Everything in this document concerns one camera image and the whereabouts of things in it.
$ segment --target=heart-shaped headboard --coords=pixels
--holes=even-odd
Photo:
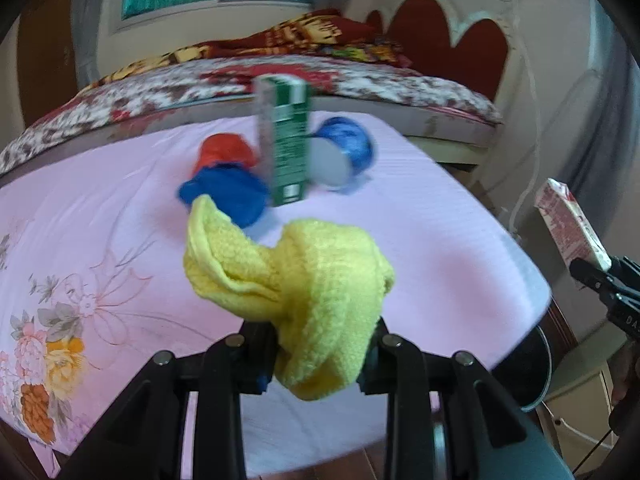
[[[369,13],[367,23],[383,30],[377,10]],[[494,20],[476,21],[451,46],[447,17],[436,0],[405,0],[386,34],[402,45],[418,72],[456,81],[495,99],[509,43]]]

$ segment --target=bed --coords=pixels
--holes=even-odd
[[[416,23],[418,16],[431,16],[428,9],[442,24],[436,0],[407,0],[387,29],[408,54],[417,49],[416,59],[421,47],[412,46],[412,38],[433,38],[404,38],[402,32],[436,30]],[[367,21],[382,27],[379,13]],[[277,209],[272,223],[252,237],[273,244],[282,223],[301,214],[366,228],[402,269],[404,283],[385,307],[390,329],[428,351],[451,354],[468,344],[491,366],[538,322],[549,300],[538,270],[466,190],[399,135],[482,149],[495,142],[500,114],[479,91],[499,98],[509,49],[495,22],[479,23],[485,24],[468,28],[454,50],[494,38],[499,59],[479,64],[492,66],[486,75],[475,71],[469,79],[467,72],[453,71],[450,79],[462,81],[443,80],[300,54],[192,60],[82,92],[2,152],[0,208],[9,214],[0,219],[0,297],[10,306],[0,317],[2,418],[31,439],[50,474],[52,451],[71,453],[153,352],[167,346],[176,355],[202,351],[239,326],[235,317],[196,298],[181,273],[187,211],[172,190],[210,133],[239,132],[255,145],[248,92],[256,73],[291,70],[316,81],[323,93],[313,98],[315,110],[322,110],[314,113],[314,124],[332,112],[346,113],[373,134],[380,156],[371,183],[353,196],[315,190],[308,200]],[[451,50],[449,43],[444,50]],[[225,72],[230,66],[232,82]],[[425,64],[422,70],[436,68]],[[223,80],[212,79],[221,73]],[[409,92],[416,84],[420,91]],[[454,242],[463,250],[447,254]],[[170,272],[163,259],[172,262]],[[424,276],[443,269],[449,278],[423,291]],[[452,295],[457,280],[473,287]],[[507,285],[486,286],[494,283]],[[417,296],[444,308],[422,310]],[[476,301],[484,307],[468,309]],[[432,327],[429,337],[416,316]],[[483,331],[492,337],[477,337]],[[327,460],[382,436],[384,399],[363,400],[353,388],[331,399],[302,407],[276,384],[259,399],[263,403],[249,400],[249,473]],[[335,427],[309,438],[308,428],[327,420],[327,410],[337,413]],[[261,419],[263,412],[268,420]],[[278,421],[292,414],[286,431],[274,436]],[[336,433],[345,420],[350,430]],[[288,451],[274,454],[265,442]],[[184,456],[183,478],[189,478],[188,450]]]
[[[376,32],[383,21],[376,10],[367,17]],[[81,92],[32,124],[0,153],[0,177],[163,128],[250,114],[250,81],[264,72],[306,78],[318,90],[315,109],[372,113],[439,162],[480,164],[502,134],[518,73],[508,24],[459,16],[446,0],[406,0],[388,22],[411,69],[299,54],[161,66]]]

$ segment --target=green carton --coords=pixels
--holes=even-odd
[[[305,194],[310,88],[286,74],[254,80],[260,163],[258,173],[271,191],[271,205],[301,200]]]

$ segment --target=window frame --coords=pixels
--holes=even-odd
[[[190,10],[200,9],[215,9],[221,7],[237,7],[237,6],[264,6],[264,5],[278,5],[286,7],[297,7],[303,12],[311,10],[311,4],[305,2],[297,2],[294,0],[203,0],[200,2],[193,2],[190,4],[180,4],[171,7],[163,7],[162,9],[150,10],[149,12],[143,12],[136,16],[129,18],[122,17],[122,0],[111,0],[111,31],[117,32],[124,30],[135,25],[139,25],[145,22],[154,22],[170,16],[172,14],[179,14],[181,12],[188,12]]]

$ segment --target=mattress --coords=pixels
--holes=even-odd
[[[464,149],[471,151],[470,161],[477,163],[486,149],[496,141],[497,130],[494,124],[464,112],[454,114],[450,108],[415,108],[334,96],[315,96],[311,99],[311,105],[313,110],[368,113],[384,120],[402,135],[411,137],[412,141],[417,137],[444,144],[447,156],[443,160],[438,158],[439,162],[459,162],[461,150]],[[99,146],[184,124],[243,117],[250,115],[253,110],[253,97],[243,95],[173,105],[125,121],[110,123],[55,143],[37,155],[28,156],[23,163],[0,176],[0,187],[37,168]],[[436,152],[442,155],[443,150]],[[454,160],[448,160],[452,154]]]
[[[314,112],[312,126],[330,115]],[[313,187],[247,235],[272,246],[300,217],[367,230],[396,270],[383,305],[389,330],[424,351],[465,348],[495,365],[546,310],[539,270],[397,131],[367,114],[344,115],[378,149],[361,186],[349,194]],[[17,431],[71,453],[156,351],[201,352],[238,329],[241,320],[198,298],[184,276],[188,212],[175,197],[202,140],[228,131],[256,145],[251,116],[189,124],[88,150],[0,188],[8,212],[0,218],[0,406]],[[250,476],[328,460],[385,431],[385,399],[355,387],[309,404],[275,383],[242,402]]]
[[[201,59],[78,94],[2,150],[0,176],[57,144],[108,124],[211,98],[247,95],[254,77],[274,72],[300,76],[322,94],[403,108],[446,108],[449,114],[456,110],[477,118],[476,125],[484,132],[492,130],[488,125],[501,122],[500,113],[486,97],[453,81],[421,76],[410,69],[296,55]],[[419,130],[437,130],[436,124],[424,122],[424,118],[417,121],[422,123]]]

